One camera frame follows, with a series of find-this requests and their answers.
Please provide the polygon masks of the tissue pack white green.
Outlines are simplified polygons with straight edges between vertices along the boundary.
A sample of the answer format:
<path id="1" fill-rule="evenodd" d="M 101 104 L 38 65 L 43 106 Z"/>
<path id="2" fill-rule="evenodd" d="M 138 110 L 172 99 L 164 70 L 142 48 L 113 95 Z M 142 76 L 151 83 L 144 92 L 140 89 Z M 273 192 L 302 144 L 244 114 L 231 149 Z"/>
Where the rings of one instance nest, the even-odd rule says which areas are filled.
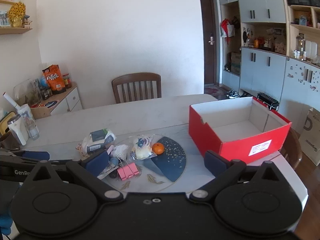
<path id="1" fill-rule="evenodd" d="M 105 148 L 105 146 L 110 145 L 115 140 L 116 136 L 110 129 L 100 129 L 91 132 L 83 139 L 82 143 L 79 145 L 80 151 L 83 154 L 90 154 L 101 148 Z"/>

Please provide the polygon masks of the pink binder clip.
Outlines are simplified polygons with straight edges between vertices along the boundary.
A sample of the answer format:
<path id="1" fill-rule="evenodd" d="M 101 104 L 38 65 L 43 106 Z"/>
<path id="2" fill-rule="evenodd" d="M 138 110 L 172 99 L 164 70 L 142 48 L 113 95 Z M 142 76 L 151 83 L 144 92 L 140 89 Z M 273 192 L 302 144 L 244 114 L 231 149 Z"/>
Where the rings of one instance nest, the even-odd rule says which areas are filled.
<path id="1" fill-rule="evenodd" d="M 130 179 L 136 175 L 139 175 L 139 170 L 135 163 L 130 163 L 128 165 L 125 165 L 123 167 L 119 167 L 117 169 L 118 175 L 121 180 L 127 180 Z"/>

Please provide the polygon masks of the white paper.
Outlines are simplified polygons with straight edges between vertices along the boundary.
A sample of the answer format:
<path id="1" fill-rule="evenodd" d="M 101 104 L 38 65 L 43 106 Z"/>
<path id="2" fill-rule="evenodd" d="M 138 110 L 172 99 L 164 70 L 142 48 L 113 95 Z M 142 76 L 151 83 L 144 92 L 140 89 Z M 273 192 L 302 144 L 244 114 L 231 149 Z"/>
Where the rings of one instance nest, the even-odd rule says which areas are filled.
<path id="1" fill-rule="evenodd" d="M 117 158 L 121 161 L 126 161 L 128 150 L 129 150 L 128 145 L 124 145 L 124 144 L 116 145 L 116 146 L 114 146 L 114 148 L 111 152 L 111 156 L 113 158 Z"/>

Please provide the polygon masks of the bread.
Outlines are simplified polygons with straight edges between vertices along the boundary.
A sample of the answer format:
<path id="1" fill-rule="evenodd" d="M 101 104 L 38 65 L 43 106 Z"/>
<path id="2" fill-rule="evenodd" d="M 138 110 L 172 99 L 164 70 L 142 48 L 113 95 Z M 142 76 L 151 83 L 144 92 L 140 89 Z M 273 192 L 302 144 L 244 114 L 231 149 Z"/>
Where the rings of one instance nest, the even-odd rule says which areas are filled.
<path id="1" fill-rule="evenodd" d="M 138 135 L 133 138 L 130 157 L 133 161 L 150 159 L 156 156 L 152 150 L 154 135 Z"/>

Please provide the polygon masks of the orange mandarin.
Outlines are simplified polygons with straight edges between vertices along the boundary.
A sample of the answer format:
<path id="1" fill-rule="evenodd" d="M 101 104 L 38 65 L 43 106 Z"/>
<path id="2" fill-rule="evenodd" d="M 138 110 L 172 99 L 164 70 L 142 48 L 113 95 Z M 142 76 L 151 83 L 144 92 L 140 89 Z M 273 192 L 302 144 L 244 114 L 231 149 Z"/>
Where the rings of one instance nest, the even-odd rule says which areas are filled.
<path id="1" fill-rule="evenodd" d="M 160 154 L 164 153 L 165 147 L 164 147 L 164 145 L 162 143 L 157 142 L 157 143 L 153 144 L 152 151 L 153 151 L 154 154 L 160 155 Z"/>

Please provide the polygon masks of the small blue label bottle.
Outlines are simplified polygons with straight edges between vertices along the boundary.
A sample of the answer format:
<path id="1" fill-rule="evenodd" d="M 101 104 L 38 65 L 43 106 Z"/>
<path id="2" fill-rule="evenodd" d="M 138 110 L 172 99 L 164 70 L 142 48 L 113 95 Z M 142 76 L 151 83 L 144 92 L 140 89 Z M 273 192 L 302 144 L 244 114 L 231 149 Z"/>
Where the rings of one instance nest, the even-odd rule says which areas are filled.
<path id="1" fill-rule="evenodd" d="M 117 158 L 111 158 L 110 164 L 112 165 L 112 172 L 109 174 L 109 177 L 115 179 L 118 175 L 119 160 Z"/>

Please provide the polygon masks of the red cardboard box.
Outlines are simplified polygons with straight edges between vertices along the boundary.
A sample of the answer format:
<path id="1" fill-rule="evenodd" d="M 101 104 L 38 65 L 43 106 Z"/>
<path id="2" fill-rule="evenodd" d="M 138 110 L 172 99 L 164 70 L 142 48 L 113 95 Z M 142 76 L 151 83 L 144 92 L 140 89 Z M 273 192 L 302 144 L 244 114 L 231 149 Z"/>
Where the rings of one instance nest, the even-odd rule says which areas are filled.
<path id="1" fill-rule="evenodd" d="M 208 150 L 249 164 L 279 151 L 291 122 L 254 97 L 189 107 L 189 135 L 201 155 Z"/>

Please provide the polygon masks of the illustrated white cup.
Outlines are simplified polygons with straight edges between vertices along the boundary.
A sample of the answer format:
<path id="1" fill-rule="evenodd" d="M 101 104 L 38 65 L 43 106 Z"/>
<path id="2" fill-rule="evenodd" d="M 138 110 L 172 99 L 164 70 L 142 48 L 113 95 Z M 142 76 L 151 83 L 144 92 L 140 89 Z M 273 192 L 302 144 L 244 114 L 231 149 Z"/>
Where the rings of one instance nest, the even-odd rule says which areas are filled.
<path id="1" fill-rule="evenodd" d="M 18 113 L 22 117 L 26 127 L 35 124 L 34 116 L 28 104 L 22 105 L 18 110 Z"/>

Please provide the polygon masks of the white side cabinet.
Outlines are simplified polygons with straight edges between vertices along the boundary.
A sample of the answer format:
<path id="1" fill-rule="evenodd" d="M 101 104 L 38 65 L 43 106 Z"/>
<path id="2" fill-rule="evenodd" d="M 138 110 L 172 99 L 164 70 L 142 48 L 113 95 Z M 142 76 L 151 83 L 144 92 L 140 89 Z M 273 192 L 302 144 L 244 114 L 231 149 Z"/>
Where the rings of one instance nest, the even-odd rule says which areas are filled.
<path id="1" fill-rule="evenodd" d="M 31 112 L 35 119 L 42 119 L 49 116 L 76 112 L 82 109 L 78 86 L 76 82 L 72 82 L 71 88 L 67 88 L 65 92 L 41 101 L 35 107 L 31 107 Z"/>

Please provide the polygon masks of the brown wooden chair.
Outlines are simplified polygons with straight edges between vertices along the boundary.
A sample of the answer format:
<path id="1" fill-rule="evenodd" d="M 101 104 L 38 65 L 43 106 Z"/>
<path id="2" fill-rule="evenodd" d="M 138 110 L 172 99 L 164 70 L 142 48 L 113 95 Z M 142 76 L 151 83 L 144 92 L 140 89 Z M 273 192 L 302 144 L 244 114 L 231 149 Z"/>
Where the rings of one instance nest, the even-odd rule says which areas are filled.
<path id="1" fill-rule="evenodd" d="M 116 103 L 125 103 L 162 97 L 161 76 L 155 73 L 133 73 L 112 80 Z"/>

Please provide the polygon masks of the red lid jar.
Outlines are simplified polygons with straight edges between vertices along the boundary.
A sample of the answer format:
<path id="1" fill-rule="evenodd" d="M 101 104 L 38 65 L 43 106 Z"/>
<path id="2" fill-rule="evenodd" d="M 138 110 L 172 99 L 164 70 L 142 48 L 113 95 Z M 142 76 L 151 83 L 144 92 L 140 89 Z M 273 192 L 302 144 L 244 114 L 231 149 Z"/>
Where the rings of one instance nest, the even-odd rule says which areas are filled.
<path id="1" fill-rule="evenodd" d="M 71 82 L 71 78 L 70 78 L 69 74 L 68 73 L 63 74 L 62 77 L 63 77 L 64 83 L 65 83 L 65 87 L 67 89 L 71 88 L 72 87 L 72 82 Z"/>

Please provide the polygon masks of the brown paper carton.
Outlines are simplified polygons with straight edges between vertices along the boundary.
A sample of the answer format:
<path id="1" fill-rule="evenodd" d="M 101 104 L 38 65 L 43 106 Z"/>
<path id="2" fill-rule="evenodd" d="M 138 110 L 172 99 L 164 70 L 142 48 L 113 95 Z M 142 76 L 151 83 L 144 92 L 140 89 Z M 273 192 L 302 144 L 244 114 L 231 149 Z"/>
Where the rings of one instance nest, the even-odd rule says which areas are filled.
<path id="1" fill-rule="evenodd" d="M 320 162 L 320 116 L 319 111 L 311 108 L 308 112 L 299 143 L 303 153 L 316 165 Z"/>

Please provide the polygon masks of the orange snack bag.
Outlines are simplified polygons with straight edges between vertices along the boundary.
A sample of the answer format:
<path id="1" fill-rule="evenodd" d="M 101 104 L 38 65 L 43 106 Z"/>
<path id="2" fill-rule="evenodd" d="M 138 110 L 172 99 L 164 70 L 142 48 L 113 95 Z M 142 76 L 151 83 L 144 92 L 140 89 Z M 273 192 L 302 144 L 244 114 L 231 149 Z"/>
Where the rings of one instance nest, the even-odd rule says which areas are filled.
<path id="1" fill-rule="evenodd" d="M 66 91 L 65 82 L 57 64 L 52 64 L 42 72 L 53 94 L 61 94 Z"/>

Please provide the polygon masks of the wooden wall shelf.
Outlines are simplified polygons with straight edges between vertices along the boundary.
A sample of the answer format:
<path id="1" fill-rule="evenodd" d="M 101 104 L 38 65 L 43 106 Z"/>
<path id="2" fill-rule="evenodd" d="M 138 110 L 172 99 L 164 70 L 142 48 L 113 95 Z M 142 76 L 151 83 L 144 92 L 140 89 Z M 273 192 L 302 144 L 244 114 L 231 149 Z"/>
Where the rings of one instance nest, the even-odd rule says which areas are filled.
<path id="1" fill-rule="evenodd" d="M 32 30 L 32 28 L 0 28 L 0 35 L 13 35 L 13 34 L 23 34 Z"/>

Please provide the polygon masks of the grey wall cabinet unit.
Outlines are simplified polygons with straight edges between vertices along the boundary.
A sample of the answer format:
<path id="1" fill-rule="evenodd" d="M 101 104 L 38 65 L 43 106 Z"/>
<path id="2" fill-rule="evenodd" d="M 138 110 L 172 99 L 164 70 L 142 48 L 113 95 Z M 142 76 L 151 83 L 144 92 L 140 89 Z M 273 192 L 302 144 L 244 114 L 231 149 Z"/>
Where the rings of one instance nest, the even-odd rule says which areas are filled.
<path id="1" fill-rule="evenodd" d="M 219 0 L 223 83 L 266 95 L 301 133 L 319 108 L 319 0 Z"/>

